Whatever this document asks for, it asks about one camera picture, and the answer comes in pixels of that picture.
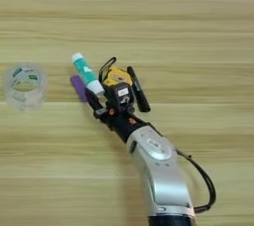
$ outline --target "green label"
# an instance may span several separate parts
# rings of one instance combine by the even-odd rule
[[[21,71],[22,71],[22,68],[18,68],[18,69],[13,73],[13,77],[15,77],[16,75],[18,75]]]
[[[38,80],[38,78],[37,78],[35,75],[29,75],[29,78],[30,78],[30,79]]]

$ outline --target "clear tape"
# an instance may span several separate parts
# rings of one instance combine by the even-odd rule
[[[6,71],[3,85],[8,105],[23,111],[34,110],[44,102],[48,78],[37,65],[20,63]],[[29,91],[18,88],[22,85],[30,86]]]

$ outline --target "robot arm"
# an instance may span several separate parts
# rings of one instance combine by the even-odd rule
[[[133,94],[128,84],[111,86],[105,95],[108,101],[103,107],[86,89],[95,118],[119,135],[140,172],[150,226],[195,226],[194,213],[209,209],[215,202],[215,189],[208,175],[191,157],[177,151],[151,124],[133,115]],[[189,160],[202,174],[210,191],[208,205],[193,208],[178,167],[178,155]]]

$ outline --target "wood grain surface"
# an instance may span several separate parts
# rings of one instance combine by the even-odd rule
[[[34,62],[49,75],[44,107],[6,105],[0,80],[1,226],[145,226],[125,146],[93,119],[69,78],[70,57],[132,64],[151,121],[211,175],[217,203],[197,226],[253,225],[254,0],[0,0],[0,74]],[[206,189],[188,163],[194,204]]]

